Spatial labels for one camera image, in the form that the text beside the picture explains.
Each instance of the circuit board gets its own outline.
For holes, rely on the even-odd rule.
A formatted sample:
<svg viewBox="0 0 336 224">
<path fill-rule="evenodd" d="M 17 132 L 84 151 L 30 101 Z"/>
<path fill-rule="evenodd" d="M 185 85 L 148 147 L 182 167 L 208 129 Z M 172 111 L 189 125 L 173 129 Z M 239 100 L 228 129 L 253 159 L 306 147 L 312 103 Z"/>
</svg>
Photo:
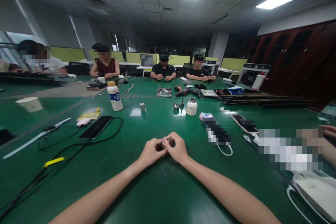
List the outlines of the circuit board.
<svg viewBox="0 0 336 224">
<path fill-rule="evenodd" d="M 171 98 L 172 97 L 172 88 L 171 87 L 164 87 L 161 88 L 159 86 L 159 88 L 156 90 L 156 97 L 167 97 L 167 98 Z"/>
</svg>

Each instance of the bottle cap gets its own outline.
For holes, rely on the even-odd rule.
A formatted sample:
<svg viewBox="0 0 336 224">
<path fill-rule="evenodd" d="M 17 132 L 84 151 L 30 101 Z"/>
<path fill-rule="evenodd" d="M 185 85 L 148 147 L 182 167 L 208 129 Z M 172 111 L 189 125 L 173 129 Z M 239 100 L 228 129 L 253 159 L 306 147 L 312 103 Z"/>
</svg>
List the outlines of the bottle cap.
<svg viewBox="0 0 336 224">
<path fill-rule="evenodd" d="M 107 82 L 107 85 L 108 85 L 108 86 L 115 86 L 116 83 L 115 83 L 115 82 Z"/>
</svg>

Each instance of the smartphone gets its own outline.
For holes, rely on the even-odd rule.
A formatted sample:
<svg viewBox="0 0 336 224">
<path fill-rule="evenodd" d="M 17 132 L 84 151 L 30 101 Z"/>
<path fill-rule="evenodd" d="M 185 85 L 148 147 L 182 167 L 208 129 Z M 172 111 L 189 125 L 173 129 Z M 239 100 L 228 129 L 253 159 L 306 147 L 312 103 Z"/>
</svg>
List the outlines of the smartphone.
<svg viewBox="0 0 336 224">
<path fill-rule="evenodd" d="M 255 127 L 244 127 L 243 125 L 241 125 L 240 120 L 245 120 L 244 117 L 242 117 L 241 115 L 231 115 L 231 117 L 233 118 L 233 120 L 247 133 L 259 133 L 259 130 L 257 130 Z"/>
<path fill-rule="evenodd" d="M 112 116 L 101 116 L 78 139 L 95 139 L 110 123 Z"/>
</svg>

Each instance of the blue label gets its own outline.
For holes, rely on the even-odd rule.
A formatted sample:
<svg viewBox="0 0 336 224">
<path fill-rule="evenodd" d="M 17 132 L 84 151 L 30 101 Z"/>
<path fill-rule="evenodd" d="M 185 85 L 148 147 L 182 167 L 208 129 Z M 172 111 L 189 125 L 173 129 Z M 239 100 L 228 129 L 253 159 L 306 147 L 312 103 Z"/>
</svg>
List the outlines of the blue label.
<svg viewBox="0 0 336 224">
<path fill-rule="evenodd" d="M 120 101 L 119 92 L 110 94 L 110 97 L 111 97 L 111 100 L 116 100 L 117 102 Z"/>
</svg>

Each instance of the yellow clip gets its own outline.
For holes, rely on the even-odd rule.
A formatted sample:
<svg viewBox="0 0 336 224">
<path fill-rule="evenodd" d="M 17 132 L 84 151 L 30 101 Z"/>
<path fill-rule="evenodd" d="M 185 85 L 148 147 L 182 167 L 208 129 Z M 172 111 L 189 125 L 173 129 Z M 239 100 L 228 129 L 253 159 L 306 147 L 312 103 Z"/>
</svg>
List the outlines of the yellow clip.
<svg viewBox="0 0 336 224">
<path fill-rule="evenodd" d="M 64 157 L 60 157 L 60 158 L 57 158 L 57 159 L 54 159 L 54 160 L 50 160 L 44 165 L 44 168 L 48 167 L 49 165 L 53 165 L 55 163 L 61 162 L 63 160 L 64 160 Z"/>
</svg>

